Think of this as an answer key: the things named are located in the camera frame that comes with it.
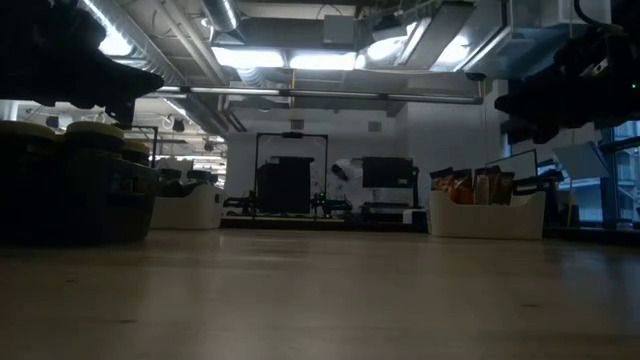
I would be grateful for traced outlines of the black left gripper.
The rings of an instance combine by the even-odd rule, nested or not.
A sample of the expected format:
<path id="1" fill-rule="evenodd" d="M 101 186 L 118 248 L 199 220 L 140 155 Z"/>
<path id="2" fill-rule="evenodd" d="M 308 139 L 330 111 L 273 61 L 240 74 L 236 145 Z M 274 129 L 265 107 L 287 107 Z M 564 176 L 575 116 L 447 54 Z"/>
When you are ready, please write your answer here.
<path id="1" fill-rule="evenodd" d="M 1 98 L 45 105 L 80 100 L 72 82 L 100 57 L 106 29 L 78 1 L 1 1 Z M 153 72 L 102 56 L 102 106 L 132 124 L 135 100 L 164 85 Z"/>

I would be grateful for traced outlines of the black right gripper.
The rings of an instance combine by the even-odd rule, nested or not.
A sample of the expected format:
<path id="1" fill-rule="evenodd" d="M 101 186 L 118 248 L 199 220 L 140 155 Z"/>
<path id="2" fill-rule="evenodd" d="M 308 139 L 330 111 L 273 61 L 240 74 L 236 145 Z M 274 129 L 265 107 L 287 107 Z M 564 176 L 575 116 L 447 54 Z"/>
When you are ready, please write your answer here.
<path id="1" fill-rule="evenodd" d="M 609 18 L 589 13 L 591 1 L 575 0 L 571 15 L 586 29 L 571 35 L 545 70 L 498 97 L 497 110 L 531 124 L 534 144 L 546 144 L 561 128 L 616 127 L 639 115 L 639 2 L 613 1 Z"/>

